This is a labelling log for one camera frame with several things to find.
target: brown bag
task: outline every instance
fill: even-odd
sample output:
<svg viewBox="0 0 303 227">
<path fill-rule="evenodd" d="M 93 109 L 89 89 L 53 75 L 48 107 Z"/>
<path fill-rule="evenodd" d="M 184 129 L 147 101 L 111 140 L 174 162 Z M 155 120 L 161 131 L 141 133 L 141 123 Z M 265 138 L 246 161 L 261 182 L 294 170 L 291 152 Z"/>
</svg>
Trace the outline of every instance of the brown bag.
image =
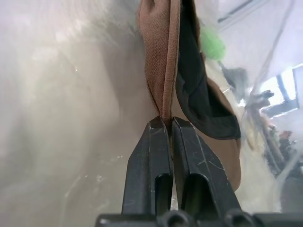
<svg viewBox="0 0 303 227">
<path fill-rule="evenodd" d="M 167 127 L 173 116 L 190 121 L 219 157 L 236 190 L 241 181 L 240 129 L 231 105 L 205 72 L 193 0 L 142 0 L 138 25 L 145 76 Z"/>
</svg>

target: blurry background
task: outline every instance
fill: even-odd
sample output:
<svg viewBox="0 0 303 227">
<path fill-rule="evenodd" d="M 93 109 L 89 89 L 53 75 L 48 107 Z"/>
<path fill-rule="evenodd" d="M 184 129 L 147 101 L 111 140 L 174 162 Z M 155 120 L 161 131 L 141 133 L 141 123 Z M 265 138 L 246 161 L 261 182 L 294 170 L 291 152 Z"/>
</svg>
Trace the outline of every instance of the blurry background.
<svg viewBox="0 0 303 227">
<path fill-rule="evenodd" d="M 93 226 L 99 213 L 121 211 L 128 158 L 156 116 L 138 4 L 2 1 L 2 226 Z M 242 119 L 242 208 L 298 210 L 303 2 L 196 0 L 196 8 L 225 46 L 219 63 L 207 59 L 208 76 Z"/>
</svg>

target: green object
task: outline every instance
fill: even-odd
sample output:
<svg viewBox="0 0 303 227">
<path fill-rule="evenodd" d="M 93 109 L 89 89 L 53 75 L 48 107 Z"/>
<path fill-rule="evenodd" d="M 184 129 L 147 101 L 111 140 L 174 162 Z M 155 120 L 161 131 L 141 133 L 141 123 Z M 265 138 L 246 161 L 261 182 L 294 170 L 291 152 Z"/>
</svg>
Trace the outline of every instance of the green object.
<svg viewBox="0 0 303 227">
<path fill-rule="evenodd" d="M 225 45 L 216 32 L 202 26 L 200 30 L 200 44 L 202 53 L 210 59 L 221 61 L 225 55 Z"/>
</svg>

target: brown fabric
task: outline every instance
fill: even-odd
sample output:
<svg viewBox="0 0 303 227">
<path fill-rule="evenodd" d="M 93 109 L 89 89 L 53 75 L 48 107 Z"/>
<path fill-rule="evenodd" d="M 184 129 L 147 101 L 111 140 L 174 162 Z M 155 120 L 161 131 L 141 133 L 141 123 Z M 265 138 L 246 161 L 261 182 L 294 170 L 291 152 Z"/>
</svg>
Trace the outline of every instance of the brown fabric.
<svg viewBox="0 0 303 227">
<path fill-rule="evenodd" d="M 178 65 L 180 6 L 180 0 L 142 0 L 138 10 L 147 85 L 167 126 Z"/>
<path fill-rule="evenodd" d="M 148 90 L 159 115 L 167 126 L 173 116 L 188 120 L 181 110 L 175 92 L 180 5 L 180 0 L 142 0 L 138 10 L 138 25 L 145 46 L 145 75 Z M 190 6 L 191 21 L 197 26 L 196 42 L 199 46 L 199 23 L 193 0 Z M 224 107 L 234 114 L 219 87 L 209 78 L 207 83 Z M 241 181 L 240 140 L 217 140 L 206 136 L 201 131 L 197 133 L 219 157 L 233 189 L 236 190 Z"/>
</svg>

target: black fabric lining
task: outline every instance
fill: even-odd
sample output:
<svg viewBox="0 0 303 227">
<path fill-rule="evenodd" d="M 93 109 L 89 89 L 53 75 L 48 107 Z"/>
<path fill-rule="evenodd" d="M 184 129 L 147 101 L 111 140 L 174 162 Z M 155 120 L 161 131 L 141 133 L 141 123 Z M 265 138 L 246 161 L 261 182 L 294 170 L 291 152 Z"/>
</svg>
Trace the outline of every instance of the black fabric lining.
<svg viewBox="0 0 303 227">
<path fill-rule="evenodd" d="M 176 93 L 185 116 L 201 132 L 221 140 L 240 138 L 237 118 L 207 84 L 205 66 L 196 42 L 191 1 L 182 1 Z"/>
</svg>

